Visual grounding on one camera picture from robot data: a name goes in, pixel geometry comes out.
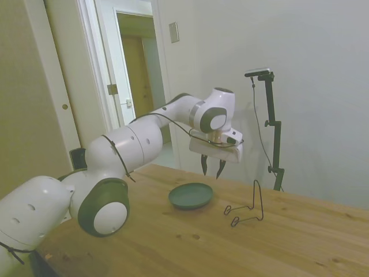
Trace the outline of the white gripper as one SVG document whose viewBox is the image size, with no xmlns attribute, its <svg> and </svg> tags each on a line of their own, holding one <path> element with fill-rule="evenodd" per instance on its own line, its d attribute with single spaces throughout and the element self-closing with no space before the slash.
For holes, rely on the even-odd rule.
<svg viewBox="0 0 369 277">
<path fill-rule="evenodd" d="M 226 162 L 241 162 L 243 155 L 243 144 L 240 143 L 236 146 L 231 146 L 230 144 L 213 145 L 209 142 L 206 134 L 192 130 L 189 150 L 201 154 L 201 167 L 204 176 L 206 176 L 208 171 L 208 156 L 220 159 L 219 169 L 216 173 L 216 179 L 218 179 L 224 170 Z"/>
</svg>

